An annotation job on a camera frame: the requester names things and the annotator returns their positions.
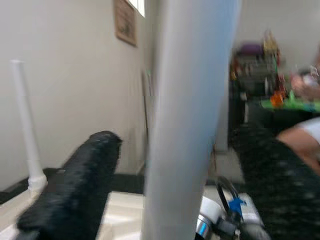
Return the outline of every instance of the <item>skin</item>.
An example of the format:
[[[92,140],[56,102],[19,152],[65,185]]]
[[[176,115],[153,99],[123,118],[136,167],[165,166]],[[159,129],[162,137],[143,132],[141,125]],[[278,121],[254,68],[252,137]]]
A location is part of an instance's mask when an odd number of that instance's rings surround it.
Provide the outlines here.
[[[294,93],[304,99],[320,99],[320,87],[306,85],[300,76],[292,78],[291,86]],[[306,165],[320,176],[320,162],[316,157],[316,153],[320,152],[320,145],[316,139],[299,126],[281,132],[278,139],[288,145]]]

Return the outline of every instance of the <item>white pvc pipe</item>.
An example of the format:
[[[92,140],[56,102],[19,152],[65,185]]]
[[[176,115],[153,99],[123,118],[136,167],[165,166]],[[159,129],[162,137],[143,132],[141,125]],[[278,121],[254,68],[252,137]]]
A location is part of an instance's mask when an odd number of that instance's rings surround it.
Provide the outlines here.
[[[40,193],[47,184],[47,178],[40,165],[39,149],[31,114],[23,62],[20,60],[12,60],[11,69],[27,153],[27,166],[29,170],[28,189],[33,197]]]
[[[142,238],[193,240],[241,1],[164,7]]]

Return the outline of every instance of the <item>black foam grip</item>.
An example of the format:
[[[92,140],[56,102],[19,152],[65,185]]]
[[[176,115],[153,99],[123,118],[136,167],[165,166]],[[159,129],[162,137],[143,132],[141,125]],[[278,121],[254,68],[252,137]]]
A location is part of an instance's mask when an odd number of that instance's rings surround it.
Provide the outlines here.
[[[94,240],[120,154],[121,139],[95,133],[17,220],[17,240]]]
[[[232,137],[252,197],[273,240],[320,240],[320,176],[264,128]]]

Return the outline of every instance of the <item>white wall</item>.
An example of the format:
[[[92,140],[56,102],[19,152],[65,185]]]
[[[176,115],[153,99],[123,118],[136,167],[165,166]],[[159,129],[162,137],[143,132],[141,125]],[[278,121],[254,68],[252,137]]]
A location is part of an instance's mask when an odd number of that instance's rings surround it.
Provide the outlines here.
[[[242,0],[236,41],[261,40],[267,28],[286,58],[286,71],[308,66],[320,43],[319,0]]]
[[[150,16],[137,13],[132,47],[115,37],[113,9],[113,0],[0,1],[0,190],[28,175],[11,59],[25,61],[43,168],[102,130],[124,140],[120,172],[141,165]]]

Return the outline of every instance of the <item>blue clip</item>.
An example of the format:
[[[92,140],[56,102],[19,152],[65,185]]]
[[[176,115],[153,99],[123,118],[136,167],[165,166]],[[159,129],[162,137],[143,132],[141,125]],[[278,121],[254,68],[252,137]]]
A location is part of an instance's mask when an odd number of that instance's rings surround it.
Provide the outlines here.
[[[229,208],[231,211],[239,213],[242,216],[241,204],[246,204],[246,202],[236,197],[232,201],[229,201]]]

